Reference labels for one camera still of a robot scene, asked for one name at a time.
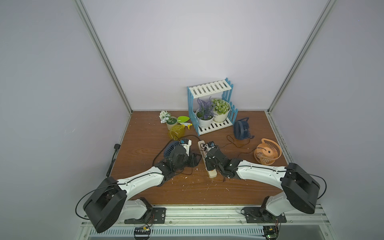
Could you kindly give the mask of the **beige red power strip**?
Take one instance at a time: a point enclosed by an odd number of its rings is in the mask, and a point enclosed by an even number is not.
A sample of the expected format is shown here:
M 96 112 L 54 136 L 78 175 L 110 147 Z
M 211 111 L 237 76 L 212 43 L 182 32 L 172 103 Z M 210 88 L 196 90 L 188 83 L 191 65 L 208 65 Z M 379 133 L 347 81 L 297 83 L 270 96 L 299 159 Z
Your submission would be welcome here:
M 203 161 L 205 164 L 205 168 L 206 168 L 206 171 L 208 173 L 209 178 L 213 179 L 213 178 L 217 177 L 217 171 L 216 171 L 215 167 L 213 167 L 213 165 L 212 165 L 212 163 L 208 157 L 209 152 L 200 150 L 200 153 L 202 155 L 202 158 L 203 158 Z

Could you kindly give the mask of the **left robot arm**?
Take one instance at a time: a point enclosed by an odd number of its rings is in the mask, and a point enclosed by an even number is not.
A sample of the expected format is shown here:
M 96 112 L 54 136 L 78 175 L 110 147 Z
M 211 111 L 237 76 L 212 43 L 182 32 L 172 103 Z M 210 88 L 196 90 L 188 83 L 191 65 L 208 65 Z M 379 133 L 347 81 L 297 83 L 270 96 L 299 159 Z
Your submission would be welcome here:
M 119 221 L 145 223 L 152 206 L 144 198 L 131 198 L 149 188 L 162 186 L 185 168 L 195 168 L 201 159 L 200 154 L 190 151 L 190 145 L 181 144 L 147 171 L 125 179 L 105 178 L 95 190 L 86 194 L 90 195 L 83 205 L 87 220 L 97 233 L 105 232 Z

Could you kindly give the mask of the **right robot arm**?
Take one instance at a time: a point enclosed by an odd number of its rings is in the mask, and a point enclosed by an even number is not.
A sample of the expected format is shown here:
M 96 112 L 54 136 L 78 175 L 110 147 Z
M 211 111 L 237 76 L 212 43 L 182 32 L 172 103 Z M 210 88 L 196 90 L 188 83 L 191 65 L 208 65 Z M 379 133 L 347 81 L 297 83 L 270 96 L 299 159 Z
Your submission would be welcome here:
M 299 165 L 290 163 L 285 167 L 276 167 L 229 159 L 219 147 L 206 147 L 205 151 L 209 171 L 215 169 L 228 179 L 256 181 L 282 190 L 264 199 L 261 215 L 278 217 L 292 210 L 305 214 L 315 213 L 320 184 Z

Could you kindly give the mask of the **dark blue flat desk fan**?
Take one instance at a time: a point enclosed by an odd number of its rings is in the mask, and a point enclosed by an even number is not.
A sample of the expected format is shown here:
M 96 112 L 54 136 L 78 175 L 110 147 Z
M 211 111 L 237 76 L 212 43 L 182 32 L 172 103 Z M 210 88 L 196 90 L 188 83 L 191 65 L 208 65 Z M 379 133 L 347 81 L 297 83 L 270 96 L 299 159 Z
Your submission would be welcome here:
M 171 141 L 171 142 L 169 142 L 168 145 L 164 149 L 164 153 L 163 153 L 164 158 L 169 157 L 171 152 L 174 150 L 174 148 L 176 146 L 178 146 L 179 144 L 180 144 L 179 141 Z

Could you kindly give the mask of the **orange desk fan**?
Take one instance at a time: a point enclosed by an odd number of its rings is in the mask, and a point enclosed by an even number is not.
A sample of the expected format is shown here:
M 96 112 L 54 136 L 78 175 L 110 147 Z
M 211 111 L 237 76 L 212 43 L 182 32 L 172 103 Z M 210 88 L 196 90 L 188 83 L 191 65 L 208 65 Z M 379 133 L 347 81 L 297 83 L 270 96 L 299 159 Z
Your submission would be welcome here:
M 258 163 L 271 166 L 282 155 L 282 148 L 270 139 L 263 138 L 254 150 L 254 158 Z

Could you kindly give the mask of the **yellow spray bottle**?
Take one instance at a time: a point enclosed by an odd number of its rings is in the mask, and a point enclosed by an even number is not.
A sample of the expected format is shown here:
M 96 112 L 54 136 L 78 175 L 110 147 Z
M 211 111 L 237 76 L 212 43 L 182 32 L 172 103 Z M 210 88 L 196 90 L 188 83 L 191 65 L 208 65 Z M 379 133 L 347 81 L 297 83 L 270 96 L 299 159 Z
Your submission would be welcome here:
M 185 127 L 190 129 L 192 126 L 192 123 L 181 123 L 178 125 L 175 125 L 171 128 L 169 131 L 169 137 L 171 140 L 179 141 L 182 139 L 182 137 L 185 135 Z

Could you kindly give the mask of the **white flower potted plant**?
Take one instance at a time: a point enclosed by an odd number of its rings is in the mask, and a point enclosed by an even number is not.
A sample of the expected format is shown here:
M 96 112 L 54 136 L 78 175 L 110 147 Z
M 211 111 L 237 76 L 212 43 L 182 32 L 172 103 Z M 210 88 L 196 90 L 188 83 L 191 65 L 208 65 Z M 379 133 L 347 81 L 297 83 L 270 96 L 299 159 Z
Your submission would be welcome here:
M 169 131 L 178 124 L 177 118 L 172 116 L 167 111 L 161 111 L 159 114 L 159 118 L 161 124 L 166 124 Z

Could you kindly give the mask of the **green plastic scoop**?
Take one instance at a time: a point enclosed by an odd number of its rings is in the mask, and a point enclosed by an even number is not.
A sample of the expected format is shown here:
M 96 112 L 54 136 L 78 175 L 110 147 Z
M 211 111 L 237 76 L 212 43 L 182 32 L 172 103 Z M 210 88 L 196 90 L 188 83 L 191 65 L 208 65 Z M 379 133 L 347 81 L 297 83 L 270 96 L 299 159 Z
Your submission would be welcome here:
M 177 122 L 178 123 L 186 123 L 186 122 L 188 122 L 190 120 L 190 117 L 187 117 L 187 116 L 179 116 L 178 118 L 177 118 Z

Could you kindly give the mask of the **green potted plant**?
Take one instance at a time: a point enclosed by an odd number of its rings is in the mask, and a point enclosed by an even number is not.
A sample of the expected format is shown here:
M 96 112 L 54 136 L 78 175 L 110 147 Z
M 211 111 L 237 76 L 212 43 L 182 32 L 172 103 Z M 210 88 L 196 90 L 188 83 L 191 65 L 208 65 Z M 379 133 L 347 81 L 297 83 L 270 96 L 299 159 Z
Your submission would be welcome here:
M 212 103 L 214 109 L 214 122 L 224 122 L 231 109 L 229 103 L 222 99 L 213 99 Z

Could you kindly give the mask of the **blue white plant shelf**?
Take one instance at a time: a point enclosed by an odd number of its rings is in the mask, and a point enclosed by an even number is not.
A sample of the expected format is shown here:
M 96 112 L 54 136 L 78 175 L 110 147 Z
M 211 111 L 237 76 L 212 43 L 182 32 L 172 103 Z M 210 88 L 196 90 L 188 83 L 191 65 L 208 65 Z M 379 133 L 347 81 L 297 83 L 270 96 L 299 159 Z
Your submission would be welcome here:
M 229 79 L 187 87 L 189 117 L 197 134 L 233 125 L 238 109 L 231 102 L 234 85 Z

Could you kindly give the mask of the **left green circuit board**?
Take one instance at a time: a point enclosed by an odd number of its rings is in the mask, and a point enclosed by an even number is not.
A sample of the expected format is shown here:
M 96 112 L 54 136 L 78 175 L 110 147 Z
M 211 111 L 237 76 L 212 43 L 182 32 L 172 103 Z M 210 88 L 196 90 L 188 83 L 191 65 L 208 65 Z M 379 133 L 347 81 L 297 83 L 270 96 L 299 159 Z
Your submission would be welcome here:
M 134 239 L 135 240 L 148 240 L 151 236 L 152 230 L 148 227 L 135 227 Z

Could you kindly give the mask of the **green circuit board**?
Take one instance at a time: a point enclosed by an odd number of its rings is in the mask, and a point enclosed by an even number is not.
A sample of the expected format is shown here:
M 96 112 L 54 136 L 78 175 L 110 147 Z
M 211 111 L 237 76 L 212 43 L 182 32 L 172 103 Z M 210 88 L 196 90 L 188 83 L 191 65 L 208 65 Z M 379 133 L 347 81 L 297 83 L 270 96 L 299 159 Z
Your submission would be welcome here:
M 276 240 L 279 237 L 279 228 L 276 226 L 263 226 L 263 237 L 266 240 Z
M 148 227 L 135 227 L 134 239 L 135 240 L 148 240 L 151 236 L 152 230 Z

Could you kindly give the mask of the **right green circuit board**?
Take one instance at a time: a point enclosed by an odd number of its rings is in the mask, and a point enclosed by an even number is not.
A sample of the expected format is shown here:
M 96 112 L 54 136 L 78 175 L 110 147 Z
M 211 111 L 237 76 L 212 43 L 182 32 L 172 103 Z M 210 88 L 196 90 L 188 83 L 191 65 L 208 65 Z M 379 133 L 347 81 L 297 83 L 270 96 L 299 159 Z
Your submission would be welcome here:
M 276 240 L 279 237 L 279 228 L 276 226 L 263 226 L 263 237 L 266 240 Z

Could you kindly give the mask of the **aluminium front rail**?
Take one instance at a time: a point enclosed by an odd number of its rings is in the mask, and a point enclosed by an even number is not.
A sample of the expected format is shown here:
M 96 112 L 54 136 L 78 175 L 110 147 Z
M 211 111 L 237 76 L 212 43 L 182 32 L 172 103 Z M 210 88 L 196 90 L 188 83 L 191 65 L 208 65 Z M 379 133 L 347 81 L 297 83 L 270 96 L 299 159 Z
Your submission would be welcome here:
M 277 240 L 337 240 L 333 226 L 323 208 L 316 206 L 313 215 L 297 210 L 283 213 L 286 223 L 247 223 L 241 209 L 250 205 L 157 205 L 166 208 L 164 224 L 125 224 L 117 222 L 97 233 L 91 222 L 83 221 L 77 240 L 135 240 L 135 227 L 152 230 L 149 240 L 265 240 L 263 226 L 279 228 Z

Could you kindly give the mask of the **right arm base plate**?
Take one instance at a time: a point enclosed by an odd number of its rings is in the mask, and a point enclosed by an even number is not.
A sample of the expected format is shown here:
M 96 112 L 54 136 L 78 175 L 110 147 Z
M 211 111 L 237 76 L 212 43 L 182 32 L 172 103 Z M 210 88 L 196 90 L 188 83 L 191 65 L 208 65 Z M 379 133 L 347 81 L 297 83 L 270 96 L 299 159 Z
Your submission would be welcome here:
M 245 216 L 247 223 L 275 224 L 286 223 L 287 219 L 283 215 L 274 216 L 261 207 L 244 207 L 241 214 Z

